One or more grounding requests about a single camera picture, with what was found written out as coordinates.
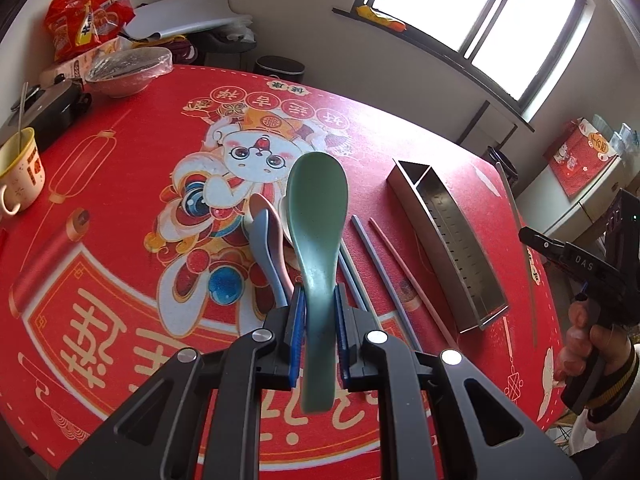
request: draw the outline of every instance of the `yellow mug rim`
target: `yellow mug rim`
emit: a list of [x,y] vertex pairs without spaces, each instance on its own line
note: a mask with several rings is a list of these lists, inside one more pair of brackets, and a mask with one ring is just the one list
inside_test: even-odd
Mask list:
[[22,156],[27,152],[27,149],[29,148],[31,141],[36,135],[36,132],[33,128],[31,127],[23,128],[21,131],[15,132],[11,137],[9,137],[7,142],[5,142],[4,146],[6,146],[9,142],[11,142],[11,139],[13,139],[15,136],[21,135],[23,132],[26,132],[29,135],[29,139],[27,140],[27,142],[24,143],[24,148],[20,153],[18,153],[18,156],[14,158],[14,161],[11,164],[9,164],[2,173],[0,173],[0,178],[4,177],[7,173],[9,173],[14,168],[16,164],[18,164],[18,162],[22,159]]

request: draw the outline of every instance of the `person's arm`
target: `person's arm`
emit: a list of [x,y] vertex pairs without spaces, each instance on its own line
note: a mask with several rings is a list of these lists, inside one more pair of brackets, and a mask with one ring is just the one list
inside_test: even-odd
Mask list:
[[636,418],[640,409],[640,346],[634,351],[621,328],[608,330],[596,325],[588,331],[584,301],[577,301],[569,307],[569,319],[572,327],[567,331],[565,346],[556,359],[556,380],[580,375],[593,347],[607,362],[587,409],[578,416],[574,425],[569,448],[570,452],[577,452],[597,441],[626,433]]

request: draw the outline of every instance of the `mug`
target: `mug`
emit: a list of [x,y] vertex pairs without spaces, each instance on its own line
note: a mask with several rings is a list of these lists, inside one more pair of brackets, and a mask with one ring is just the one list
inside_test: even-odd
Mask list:
[[44,187],[44,168],[33,128],[13,134],[0,148],[0,215],[27,209]]

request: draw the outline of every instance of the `green spoon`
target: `green spoon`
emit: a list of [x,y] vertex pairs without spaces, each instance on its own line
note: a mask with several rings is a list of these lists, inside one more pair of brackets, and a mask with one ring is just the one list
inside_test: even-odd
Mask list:
[[287,222],[306,295],[302,411],[328,412],[335,396],[335,271],[349,191],[340,162],[311,152],[291,168]]

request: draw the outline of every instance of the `pink spoon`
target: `pink spoon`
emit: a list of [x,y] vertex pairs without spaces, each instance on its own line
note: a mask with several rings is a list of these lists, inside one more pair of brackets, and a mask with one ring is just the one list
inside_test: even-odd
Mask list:
[[282,222],[280,222],[280,215],[274,208],[273,204],[269,202],[265,197],[259,193],[254,193],[249,197],[249,211],[251,216],[255,217],[260,211],[266,209],[269,213],[269,230],[267,233],[267,243],[269,246],[269,252],[271,259],[273,260],[273,266],[278,273],[280,283],[284,289],[284,293],[289,301],[293,296],[293,283],[287,272],[287,267],[284,263],[284,252],[282,250],[282,244],[284,242],[284,234],[282,231]]

